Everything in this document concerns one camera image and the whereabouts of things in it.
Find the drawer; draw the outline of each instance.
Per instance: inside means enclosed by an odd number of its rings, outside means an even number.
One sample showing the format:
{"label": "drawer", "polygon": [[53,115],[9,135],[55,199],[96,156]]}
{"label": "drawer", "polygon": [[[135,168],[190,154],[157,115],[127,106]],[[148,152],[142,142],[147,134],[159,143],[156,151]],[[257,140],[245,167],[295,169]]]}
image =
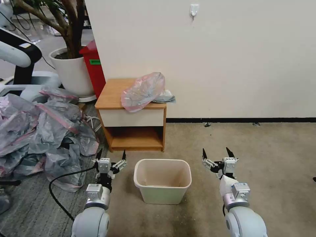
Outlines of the drawer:
{"label": "drawer", "polygon": [[130,113],[125,109],[99,110],[105,127],[163,126],[163,109],[142,109]]}

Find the wooden bedside table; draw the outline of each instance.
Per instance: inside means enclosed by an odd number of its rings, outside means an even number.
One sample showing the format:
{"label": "wooden bedside table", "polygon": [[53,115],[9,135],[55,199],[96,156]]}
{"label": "wooden bedside table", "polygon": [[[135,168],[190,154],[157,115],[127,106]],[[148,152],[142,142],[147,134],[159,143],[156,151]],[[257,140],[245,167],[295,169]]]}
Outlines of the wooden bedside table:
{"label": "wooden bedside table", "polygon": [[165,150],[167,105],[149,103],[130,113],[121,105],[121,93],[136,79],[109,79],[96,104],[110,152],[116,150]]}

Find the floor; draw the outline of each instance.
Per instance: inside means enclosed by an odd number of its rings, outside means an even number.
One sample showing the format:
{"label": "floor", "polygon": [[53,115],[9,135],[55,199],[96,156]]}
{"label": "floor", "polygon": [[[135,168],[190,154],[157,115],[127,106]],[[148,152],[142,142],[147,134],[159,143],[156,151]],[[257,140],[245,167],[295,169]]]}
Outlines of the floor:
{"label": "floor", "polygon": [[[48,53],[64,46],[61,37],[44,34],[37,45],[47,59]],[[93,39],[83,34],[83,43]],[[35,70],[52,69],[41,59]],[[13,74],[14,66],[0,61],[0,76]],[[93,105],[89,114],[95,113]],[[127,152],[128,165],[113,181],[109,236],[228,236],[222,215],[219,180],[201,164],[202,148],[212,160],[226,156],[229,147],[240,158],[236,176],[251,188],[250,206],[259,213],[269,236],[314,236],[316,233],[315,162],[316,124],[250,123],[172,124],[166,128],[165,152]],[[122,152],[107,153],[114,161]],[[136,162],[144,158],[183,159],[191,167],[192,185],[179,205],[151,205],[142,201],[133,183]],[[53,188],[56,197],[73,216],[82,211],[84,190],[94,181],[91,171],[86,184],[72,194]],[[0,231],[8,237],[66,237],[71,221],[55,204],[43,174],[9,188],[13,207],[0,215]]]}

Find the red trash bin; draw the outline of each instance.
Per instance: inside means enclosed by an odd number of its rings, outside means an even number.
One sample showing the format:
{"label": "red trash bin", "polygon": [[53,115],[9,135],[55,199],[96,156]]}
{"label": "red trash bin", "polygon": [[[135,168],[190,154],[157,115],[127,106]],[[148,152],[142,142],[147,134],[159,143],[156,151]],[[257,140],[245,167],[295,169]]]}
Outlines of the red trash bin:
{"label": "red trash bin", "polygon": [[91,41],[86,47],[82,48],[79,53],[82,54],[85,59],[94,93],[96,98],[99,98],[105,85],[105,78],[95,41]]}

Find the table top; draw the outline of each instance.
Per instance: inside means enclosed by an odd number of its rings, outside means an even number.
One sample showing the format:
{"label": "table top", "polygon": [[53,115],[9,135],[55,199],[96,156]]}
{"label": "table top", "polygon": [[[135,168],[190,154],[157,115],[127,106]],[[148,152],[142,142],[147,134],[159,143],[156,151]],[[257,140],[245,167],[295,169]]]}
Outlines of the table top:
{"label": "table top", "polygon": [[[136,78],[108,79],[96,104],[97,109],[124,109],[121,105],[121,93],[131,87]],[[164,109],[163,103],[149,103],[144,109]]]}

